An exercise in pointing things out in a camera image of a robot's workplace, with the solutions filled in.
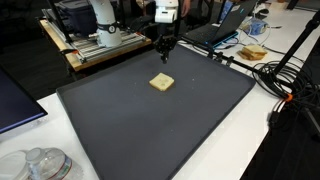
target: gray mat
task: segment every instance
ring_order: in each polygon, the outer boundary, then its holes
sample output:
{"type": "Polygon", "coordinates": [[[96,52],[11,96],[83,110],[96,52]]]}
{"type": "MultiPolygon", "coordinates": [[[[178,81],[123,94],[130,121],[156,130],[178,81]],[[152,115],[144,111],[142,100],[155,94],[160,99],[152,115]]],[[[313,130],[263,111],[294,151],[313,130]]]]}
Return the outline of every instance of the gray mat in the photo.
{"type": "Polygon", "coordinates": [[[101,179],[163,180],[175,175],[254,84],[176,46],[166,65],[150,51],[57,93],[101,179]],[[149,85],[159,72],[175,79],[166,92],[149,85]]]}

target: wooden table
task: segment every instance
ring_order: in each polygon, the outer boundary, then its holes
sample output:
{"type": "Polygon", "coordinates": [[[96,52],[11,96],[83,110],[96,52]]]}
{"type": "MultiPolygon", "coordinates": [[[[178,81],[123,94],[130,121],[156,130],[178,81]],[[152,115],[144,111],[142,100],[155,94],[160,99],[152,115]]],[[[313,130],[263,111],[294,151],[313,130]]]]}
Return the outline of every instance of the wooden table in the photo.
{"type": "MultiPolygon", "coordinates": [[[[64,49],[69,49],[68,45],[66,44],[66,42],[63,41],[62,38],[60,38],[60,36],[58,35],[58,33],[48,24],[49,22],[47,20],[40,20],[39,24],[41,26],[41,28],[43,29],[43,31],[51,38],[51,40],[55,43],[55,45],[58,47],[59,51],[64,50],[64,49]]],[[[67,61],[67,63],[71,66],[71,68],[75,71],[78,72],[80,70],[89,68],[93,65],[99,64],[101,62],[113,59],[117,56],[126,54],[128,52],[132,52],[135,50],[138,50],[142,47],[148,46],[150,45],[152,42],[150,39],[146,38],[145,41],[141,41],[141,43],[136,44],[136,45],[132,45],[126,49],[121,49],[117,52],[114,53],[110,53],[108,55],[102,56],[96,60],[93,61],[88,61],[85,63],[81,63],[81,61],[79,60],[79,58],[72,54],[66,54],[65,55],[65,59],[67,61]]]]}

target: cable bundle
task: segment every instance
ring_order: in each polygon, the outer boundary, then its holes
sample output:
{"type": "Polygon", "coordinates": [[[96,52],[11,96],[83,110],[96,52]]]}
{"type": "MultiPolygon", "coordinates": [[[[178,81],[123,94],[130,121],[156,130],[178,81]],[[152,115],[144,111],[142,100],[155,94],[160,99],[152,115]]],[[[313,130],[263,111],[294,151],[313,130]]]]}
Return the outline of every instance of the cable bundle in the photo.
{"type": "Polygon", "coordinates": [[[255,68],[262,72],[253,73],[257,83],[268,93],[282,99],[288,108],[297,111],[304,107],[319,108],[319,87],[313,84],[311,75],[292,63],[287,63],[278,74],[275,74],[274,69],[279,62],[257,64],[255,68]]]}

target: person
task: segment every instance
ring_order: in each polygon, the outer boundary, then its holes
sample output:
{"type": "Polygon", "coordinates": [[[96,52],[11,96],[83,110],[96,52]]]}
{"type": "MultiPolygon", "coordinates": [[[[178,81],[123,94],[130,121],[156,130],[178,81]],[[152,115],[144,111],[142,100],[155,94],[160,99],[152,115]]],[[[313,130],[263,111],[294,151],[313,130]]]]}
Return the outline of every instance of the person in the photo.
{"type": "MultiPolygon", "coordinates": [[[[143,15],[146,15],[146,6],[155,0],[136,0],[137,4],[140,6],[140,8],[143,10],[143,15]]],[[[185,17],[191,6],[191,0],[183,0],[183,4],[181,7],[181,17],[185,17]]]]}

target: black chair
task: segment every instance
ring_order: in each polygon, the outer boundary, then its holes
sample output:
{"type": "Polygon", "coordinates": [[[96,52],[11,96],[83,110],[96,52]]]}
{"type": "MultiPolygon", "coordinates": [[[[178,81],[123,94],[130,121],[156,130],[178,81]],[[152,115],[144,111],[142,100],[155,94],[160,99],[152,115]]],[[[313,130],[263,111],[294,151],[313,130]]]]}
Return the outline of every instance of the black chair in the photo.
{"type": "Polygon", "coordinates": [[[214,0],[199,0],[197,8],[191,8],[185,18],[185,24],[189,30],[203,26],[210,22],[214,0]],[[208,6],[208,12],[203,15],[203,2],[208,6]]]}

